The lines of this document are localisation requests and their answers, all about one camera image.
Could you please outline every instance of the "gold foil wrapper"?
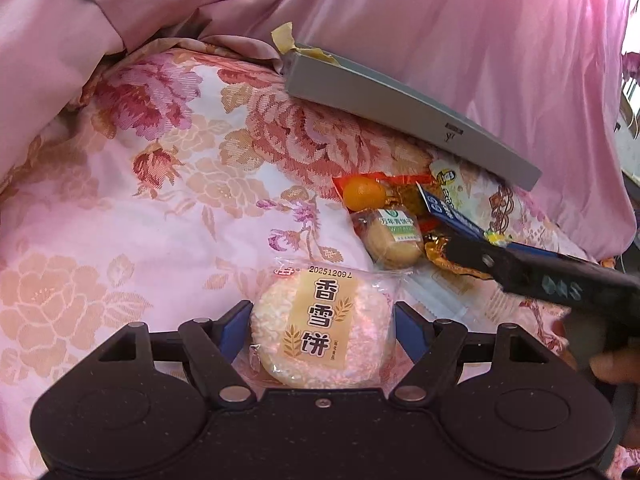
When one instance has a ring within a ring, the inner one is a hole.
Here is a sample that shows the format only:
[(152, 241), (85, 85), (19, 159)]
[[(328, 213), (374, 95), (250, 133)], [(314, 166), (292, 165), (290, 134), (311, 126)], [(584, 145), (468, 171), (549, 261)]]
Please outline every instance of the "gold foil wrapper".
[(490, 274), (485, 274), (484, 272), (480, 272), (479, 270), (462, 267), (447, 260), (444, 255), (444, 247), (447, 245), (448, 241), (449, 239), (446, 236), (431, 235), (427, 238), (427, 242), (424, 245), (424, 250), (427, 253), (427, 258), (432, 264), (440, 267), (441, 269), (453, 272), (454, 274), (466, 274), (467, 276), (473, 276), (474, 278), (479, 278), (480, 280), (493, 279)]

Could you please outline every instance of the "green and white label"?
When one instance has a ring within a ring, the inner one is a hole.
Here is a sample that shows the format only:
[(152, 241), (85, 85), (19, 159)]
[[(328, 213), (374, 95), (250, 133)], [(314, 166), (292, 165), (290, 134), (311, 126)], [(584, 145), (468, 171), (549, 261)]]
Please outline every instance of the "green and white label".
[(420, 236), (414, 222), (404, 213), (395, 209), (378, 209), (380, 223), (386, 226), (396, 242), (419, 242)]

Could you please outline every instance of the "red brand logo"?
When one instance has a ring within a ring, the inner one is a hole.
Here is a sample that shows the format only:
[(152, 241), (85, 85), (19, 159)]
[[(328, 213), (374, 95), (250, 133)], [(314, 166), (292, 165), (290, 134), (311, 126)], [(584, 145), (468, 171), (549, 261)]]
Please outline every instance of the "red brand logo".
[(284, 269), (276, 269), (273, 273), (277, 276), (293, 276), (296, 273), (296, 269), (293, 267), (285, 267)]

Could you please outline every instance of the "screw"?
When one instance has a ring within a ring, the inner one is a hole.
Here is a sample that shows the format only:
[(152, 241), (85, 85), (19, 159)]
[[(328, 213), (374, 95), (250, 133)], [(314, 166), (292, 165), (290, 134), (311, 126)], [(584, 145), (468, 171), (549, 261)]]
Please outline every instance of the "screw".
[(251, 390), (244, 386), (227, 386), (220, 390), (219, 395), (226, 402), (245, 402), (251, 397)]
[(395, 395), (404, 402), (420, 402), (427, 396), (427, 392), (420, 386), (400, 386), (395, 391)]
[(316, 406), (318, 408), (330, 408), (331, 401), (329, 399), (318, 399), (316, 400)]

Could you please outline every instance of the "yellow tape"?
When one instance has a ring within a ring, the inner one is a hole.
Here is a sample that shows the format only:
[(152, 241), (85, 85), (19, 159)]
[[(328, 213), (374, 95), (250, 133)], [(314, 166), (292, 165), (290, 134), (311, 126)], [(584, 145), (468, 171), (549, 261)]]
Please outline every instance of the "yellow tape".
[(280, 25), (278, 28), (271, 31), (271, 37), (273, 38), (273, 43), (275, 44), (276, 48), (283, 56), (287, 52), (295, 50), (296, 52), (299, 52), (304, 56), (309, 56), (320, 61), (331, 63), (332, 65), (340, 66), (340, 63), (335, 60), (334, 56), (325, 53), (320, 48), (297, 47), (296, 42), (293, 39), (293, 23), (291, 22)]

